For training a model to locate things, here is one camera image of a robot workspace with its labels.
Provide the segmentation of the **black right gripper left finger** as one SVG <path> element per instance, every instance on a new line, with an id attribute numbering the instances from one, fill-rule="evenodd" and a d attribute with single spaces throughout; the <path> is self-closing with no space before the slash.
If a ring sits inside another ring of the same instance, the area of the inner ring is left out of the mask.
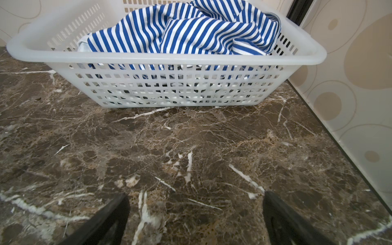
<path id="1" fill-rule="evenodd" d="M 130 203 L 120 194 L 99 210 L 61 245 L 119 245 L 128 222 Z"/>

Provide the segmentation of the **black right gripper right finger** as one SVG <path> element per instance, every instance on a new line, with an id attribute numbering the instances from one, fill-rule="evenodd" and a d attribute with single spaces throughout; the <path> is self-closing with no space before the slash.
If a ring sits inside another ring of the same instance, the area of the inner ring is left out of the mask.
<path id="1" fill-rule="evenodd" d="M 263 216 L 272 245 L 333 245 L 274 192 L 265 192 Z"/>

